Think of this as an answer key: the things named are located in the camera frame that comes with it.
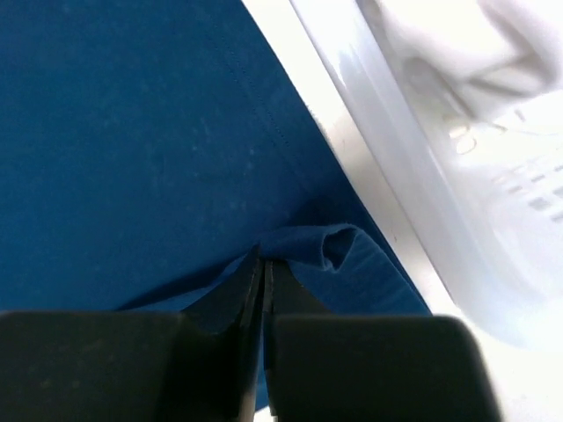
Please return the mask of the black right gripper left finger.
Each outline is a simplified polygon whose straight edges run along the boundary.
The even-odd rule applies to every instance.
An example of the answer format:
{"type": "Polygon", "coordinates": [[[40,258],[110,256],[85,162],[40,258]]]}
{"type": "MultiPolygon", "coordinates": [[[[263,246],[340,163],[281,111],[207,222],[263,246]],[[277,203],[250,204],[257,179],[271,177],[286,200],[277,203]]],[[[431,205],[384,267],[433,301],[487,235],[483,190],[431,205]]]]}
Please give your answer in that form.
{"type": "Polygon", "coordinates": [[[4,421],[250,421],[263,263],[179,312],[1,315],[4,421]]]}

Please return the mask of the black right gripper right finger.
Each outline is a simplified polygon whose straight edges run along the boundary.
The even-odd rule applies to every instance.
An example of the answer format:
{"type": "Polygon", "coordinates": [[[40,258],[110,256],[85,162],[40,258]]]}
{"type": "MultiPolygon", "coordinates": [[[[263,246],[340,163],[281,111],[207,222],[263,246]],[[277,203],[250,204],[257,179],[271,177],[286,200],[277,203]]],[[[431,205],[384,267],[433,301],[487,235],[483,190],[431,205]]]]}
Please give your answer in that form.
{"type": "Polygon", "coordinates": [[[264,368],[279,421],[498,421],[477,344],[446,316],[328,311],[288,264],[265,267],[264,368]]]}

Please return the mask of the blue t shirt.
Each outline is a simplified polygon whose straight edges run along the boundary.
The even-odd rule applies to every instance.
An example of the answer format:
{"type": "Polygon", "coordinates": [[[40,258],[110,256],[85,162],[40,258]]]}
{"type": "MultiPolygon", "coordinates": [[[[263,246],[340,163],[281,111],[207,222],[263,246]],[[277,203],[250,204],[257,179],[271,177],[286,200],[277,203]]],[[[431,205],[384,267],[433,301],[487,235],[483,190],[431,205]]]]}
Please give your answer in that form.
{"type": "Polygon", "coordinates": [[[1,4],[1,315],[179,312],[253,248],[334,314],[427,317],[239,1],[1,4]]]}

